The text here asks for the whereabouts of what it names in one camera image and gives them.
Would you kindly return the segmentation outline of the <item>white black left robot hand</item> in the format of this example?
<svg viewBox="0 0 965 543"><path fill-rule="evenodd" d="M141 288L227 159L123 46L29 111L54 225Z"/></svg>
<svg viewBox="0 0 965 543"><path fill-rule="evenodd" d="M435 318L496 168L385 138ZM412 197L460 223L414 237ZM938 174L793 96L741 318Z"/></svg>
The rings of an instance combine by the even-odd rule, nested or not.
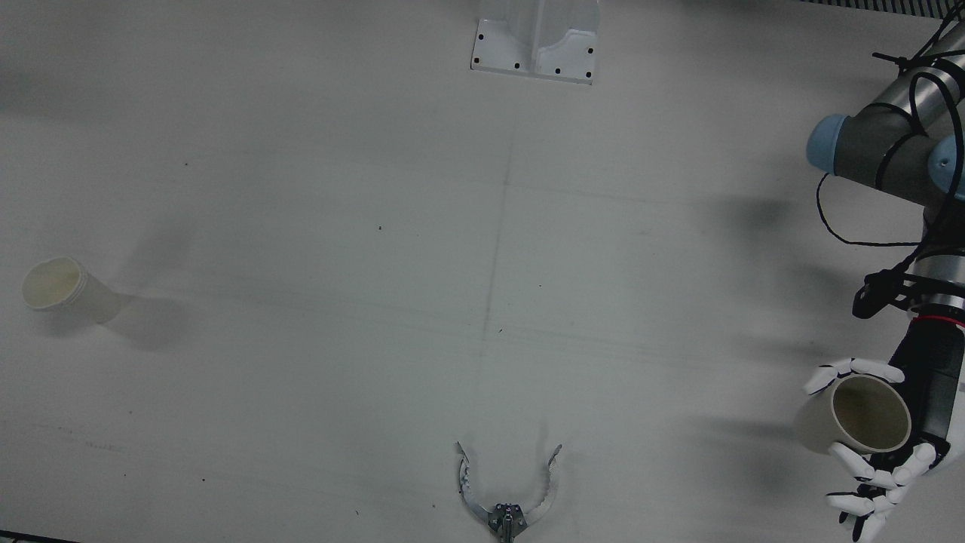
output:
<svg viewBox="0 0 965 543"><path fill-rule="evenodd" d="M889 361L846 357L816 368L794 430L856 481L827 505L854 542L872 542L924 475L963 454L963 324L914 318Z"/></svg>

